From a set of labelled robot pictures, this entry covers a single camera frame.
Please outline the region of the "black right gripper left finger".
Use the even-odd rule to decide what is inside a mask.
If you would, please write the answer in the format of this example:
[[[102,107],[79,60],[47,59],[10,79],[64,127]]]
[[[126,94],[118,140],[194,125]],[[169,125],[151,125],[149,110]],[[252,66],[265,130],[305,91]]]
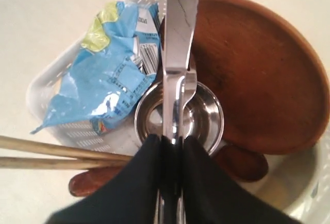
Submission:
[[[112,180],[47,223],[153,223],[160,181],[159,136],[151,134]]]

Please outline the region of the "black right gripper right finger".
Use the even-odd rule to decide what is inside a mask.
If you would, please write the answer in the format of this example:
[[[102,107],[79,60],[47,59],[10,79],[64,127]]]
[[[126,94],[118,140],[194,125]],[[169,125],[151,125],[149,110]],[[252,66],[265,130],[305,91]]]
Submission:
[[[183,198],[187,223],[298,223],[232,180],[192,136],[183,145]]]

